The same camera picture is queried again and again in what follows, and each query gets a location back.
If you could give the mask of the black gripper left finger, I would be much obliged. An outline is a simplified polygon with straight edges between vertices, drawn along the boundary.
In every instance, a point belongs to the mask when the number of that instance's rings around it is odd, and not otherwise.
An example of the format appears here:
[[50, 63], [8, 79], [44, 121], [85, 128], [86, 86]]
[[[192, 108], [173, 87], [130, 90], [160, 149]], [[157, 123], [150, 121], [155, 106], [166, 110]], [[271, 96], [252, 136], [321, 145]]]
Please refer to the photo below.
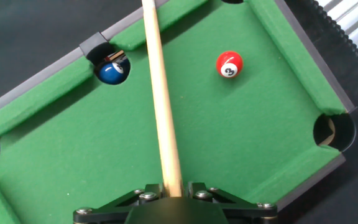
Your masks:
[[73, 223], [124, 223], [130, 212], [147, 202], [165, 196], [162, 184], [147, 184], [135, 189], [99, 208], [81, 207], [73, 212]]

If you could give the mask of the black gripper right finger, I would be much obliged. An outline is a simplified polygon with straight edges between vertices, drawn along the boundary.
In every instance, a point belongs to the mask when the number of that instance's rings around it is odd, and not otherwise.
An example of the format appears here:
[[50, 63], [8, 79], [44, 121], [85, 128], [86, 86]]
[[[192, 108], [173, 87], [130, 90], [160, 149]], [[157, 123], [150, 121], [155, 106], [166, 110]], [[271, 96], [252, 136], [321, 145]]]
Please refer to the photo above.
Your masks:
[[188, 182], [187, 197], [217, 208], [228, 223], [278, 223], [278, 208], [275, 204], [248, 202], [220, 188], [207, 188], [203, 182]]

